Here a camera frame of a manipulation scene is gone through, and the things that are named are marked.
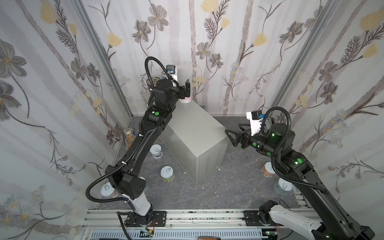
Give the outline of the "white brown label can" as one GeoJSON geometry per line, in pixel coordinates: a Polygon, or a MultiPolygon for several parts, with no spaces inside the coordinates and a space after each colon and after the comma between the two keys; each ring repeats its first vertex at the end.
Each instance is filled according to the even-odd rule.
{"type": "Polygon", "coordinates": [[[152,145],[150,148],[150,153],[154,159],[161,158],[163,155],[162,146],[158,144],[152,145]]]}

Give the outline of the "green label can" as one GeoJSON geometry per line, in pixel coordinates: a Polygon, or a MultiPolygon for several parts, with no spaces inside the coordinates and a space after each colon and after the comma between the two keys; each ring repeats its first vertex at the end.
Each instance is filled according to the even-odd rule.
{"type": "Polygon", "coordinates": [[[174,179],[174,169],[171,166],[164,166],[161,169],[161,177],[165,182],[171,182],[174,179]]]}

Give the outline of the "blue label tall can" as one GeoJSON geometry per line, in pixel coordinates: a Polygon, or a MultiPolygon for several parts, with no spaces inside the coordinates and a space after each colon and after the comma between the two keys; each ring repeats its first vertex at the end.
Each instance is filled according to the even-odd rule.
{"type": "Polygon", "coordinates": [[[164,78],[164,79],[168,79],[168,76],[167,76],[167,74],[163,71],[162,72],[162,77],[164,78]]]}

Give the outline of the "dark navy tall can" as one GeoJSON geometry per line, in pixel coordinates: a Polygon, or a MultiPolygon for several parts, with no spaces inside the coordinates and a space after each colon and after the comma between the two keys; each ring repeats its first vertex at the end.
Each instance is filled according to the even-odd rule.
{"type": "Polygon", "coordinates": [[[148,78],[147,79],[148,90],[153,89],[159,80],[160,80],[159,77],[152,77],[151,79],[148,78]]]}

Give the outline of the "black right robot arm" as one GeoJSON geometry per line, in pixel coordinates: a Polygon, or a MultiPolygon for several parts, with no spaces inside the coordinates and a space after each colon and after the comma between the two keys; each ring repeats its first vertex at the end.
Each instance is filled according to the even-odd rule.
{"type": "Polygon", "coordinates": [[[374,231],[360,225],[347,213],[322,183],[306,156],[292,148],[295,133],[291,129],[289,112],[282,107],[272,107],[263,118],[261,113],[260,110],[248,112],[249,124],[239,124],[239,131],[226,130],[226,135],[234,147],[252,147],[269,157],[274,172],[293,184],[320,217],[313,221],[275,201],[267,201],[259,208],[261,224],[283,225],[309,240],[373,239],[374,231]]]}

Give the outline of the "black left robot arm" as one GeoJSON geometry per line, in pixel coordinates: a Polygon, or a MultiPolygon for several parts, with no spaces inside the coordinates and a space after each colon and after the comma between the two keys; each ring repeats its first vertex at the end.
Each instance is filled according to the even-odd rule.
{"type": "Polygon", "coordinates": [[[127,220],[121,221],[122,226],[127,224],[149,226],[154,222],[153,206],[144,193],[146,181],[139,176],[139,173],[150,148],[172,119],[176,103],[179,99],[189,97],[191,93],[190,82],[186,81],[185,85],[179,85],[155,57],[145,59],[145,70],[149,80],[152,80],[150,61],[154,61],[162,68],[166,78],[158,80],[157,83],[150,82],[148,108],[139,122],[138,135],[121,161],[114,166],[107,166],[105,175],[93,181],[86,189],[86,197],[92,202],[124,201],[130,205],[132,210],[124,214],[127,220]],[[91,195],[92,188],[105,179],[121,194],[121,197],[98,199],[91,195]]]}

